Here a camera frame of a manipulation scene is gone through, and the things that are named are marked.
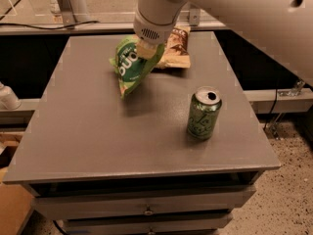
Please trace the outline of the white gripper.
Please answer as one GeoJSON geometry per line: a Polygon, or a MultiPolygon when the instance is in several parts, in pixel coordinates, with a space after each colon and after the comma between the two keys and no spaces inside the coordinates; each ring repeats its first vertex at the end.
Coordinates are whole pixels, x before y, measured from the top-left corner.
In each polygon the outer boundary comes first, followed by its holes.
{"type": "Polygon", "coordinates": [[[158,44],[168,39],[185,4],[182,0],[138,0],[134,31],[140,38],[136,43],[139,58],[158,58],[158,44]]]}

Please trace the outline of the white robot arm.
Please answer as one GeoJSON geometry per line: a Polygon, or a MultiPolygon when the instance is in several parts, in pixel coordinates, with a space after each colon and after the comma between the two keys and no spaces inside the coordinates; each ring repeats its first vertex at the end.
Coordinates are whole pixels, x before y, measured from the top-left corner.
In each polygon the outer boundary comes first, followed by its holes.
{"type": "Polygon", "coordinates": [[[138,0],[134,31],[160,44],[191,3],[313,85],[313,0],[138,0]]]}

